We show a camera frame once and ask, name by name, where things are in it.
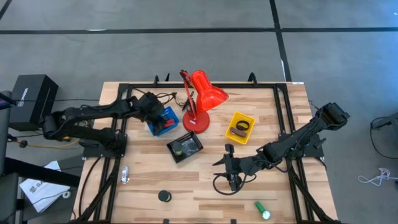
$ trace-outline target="white paper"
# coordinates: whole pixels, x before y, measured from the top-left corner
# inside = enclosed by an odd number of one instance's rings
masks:
[[[58,165],[57,161],[50,162],[45,166],[45,168],[60,171],[60,166]],[[33,179],[27,179],[23,181],[19,186],[24,191],[25,195],[29,198],[36,211],[39,213],[43,212],[46,208],[53,204],[54,201],[56,201],[56,199],[58,199],[62,195],[62,192],[66,192],[70,189],[69,186],[50,184],[41,180]],[[50,198],[39,201],[40,199],[45,197]]]

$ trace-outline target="lamp shade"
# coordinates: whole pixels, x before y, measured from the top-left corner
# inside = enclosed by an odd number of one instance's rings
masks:
[[[211,110],[228,99],[228,94],[226,94],[222,89],[213,86],[206,73],[202,70],[197,70],[192,74],[191,82],[198,92],[198,113]]]

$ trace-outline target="wooden table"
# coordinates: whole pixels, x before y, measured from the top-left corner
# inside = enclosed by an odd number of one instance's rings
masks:
[[[118,85],[118,82],[104,83],[99,101],[101,105],[114,101]],[[303,84],[288,83],[287,87],[295,126],[298,129],[312,117],[310,105]],[[187,99],[183,88],[143,88],[142,90],[155,94],[177,92],[178,102]],[[229,223],[231,219],[237,219],[238,223],[265,223],[254,206],[255,201],[260,201],[271,211],[272,218],[266,223],[295,223],[288,175],[276,169],[258,172],[257,179],[245,184],[236,195],[224,196],[213,190],[213,173],[224,172],[224,166],[213,167],[212,164],[222,158],[225,153],[224,144],[234,144],[235,157],[252,156],[260,146],[277,140],[279,134],[279,122],[271,89],[228,88],[225,91],[229,99],[209,111],[210,127],[198,135],[204,149],[179,164],[174,162],[166,144],[187,132],[182,123],[160,137],[155,137],[145,123],[134,118],[128,120],[126,129],[128,145],[126,155],[121,159],[121,168],[129,167],[130,181],[128,184],[122,184],[118,177],[112,223],[161,223],[165,218],[171,223]],[[142,93],[133,91],[133,95],[140,97]],[[282,93],[280,98],[286,130],[289,130]],[[166,106],[171,106],[177,116],[182,118],[183,112],[174,101]],[[235,111],[256,119],[246,145],[230,141],[224,135]],[[111,120],[111,118],[98,119],[94,128],[109,127]],[[78,195],[94,161],[95,158],[85,161]],[[104,159],[101,159],[97,163],[89,177],[83,196],[83,209],[98,192],[103,161]],[[310,193],[326,214],[337,218],[325,168],[312,158],[304,158],[303,163]],[[285,162],[281,163],[280,167],[285,169]],[[219,179],[217,186],[222,191],[229,191],[228,183],[224,179]],[[159,201],[157,194],[160,190],[172,193],[171,202]],[[299,195],[303,219],[306,219],[303,198],[300,193]],[[101,218],[105,217],[107,200],[108,195],[105,195]],[[74,206],[76,213],[78,202],[79,198],[76,198]]]

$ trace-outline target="yellow tray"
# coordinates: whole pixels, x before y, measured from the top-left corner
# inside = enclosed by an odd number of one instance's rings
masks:
[[[247,121],[247,122],[250,124],[249,129],[244,131],[245,133],[248,134],[245,138],[242,137],[242,136],[238,136],[237,134],[233,134],[233,133],[230,131],[230,129],[231,129],[232,127],[234,127],[234,128],[236,127],[236,123],[237,123],[238,121]],[[252,118],[252,117],[250,117],[250,116],[248,116],[248,115],[242,114],[242,113],[240,113],[240,112],[235,112],[235,113],[234,113],[234,116],[232,117],[231,122],[229,123],[228,129],[227,129],[226,132],[225,132],[225,136],[226,136],[227,138],[229,138],[229,139],[232,139],[232,140],[238,142],[238,143],[246,144],[246,143],[248,143],[248,140],[249,140],[249,138],[250,138],[251,131],[253,130],[254,122],[255,122],[255,119],[254,119],[254,118]]]

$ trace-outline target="concrete floor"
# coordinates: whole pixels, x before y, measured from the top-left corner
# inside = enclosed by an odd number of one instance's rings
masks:
[[[378,0],[276,0],[282,28],[398,27],[398,3]],[[266,0],[13,0],[0,30],[273,27]],[[316,105],[335,101],[349,123],[322,135],[328,177],[339,219],[346,223],[397,223],[398,190],[361,184],[358,175],[398,176],[397,160],[373,149],[369,123],[398,112],[398,33],[283,33],[292,81],[305,82]],[[149,81],[178,71],[206,70],[213,81],[284,81],[275,34],[0,35],[0,90],[20,74],[45,73],[60,85],[57,98],[99,98],[105,81]],[[80,102],[56,103],[56,109]],[[398,157],[391,128],[374,133],[384,154]],[[56,144],[42,137],[31,143]],[[43,165],[81,149],[18,148],[7,156]],[[66,221],[70,208],[29,223]]]

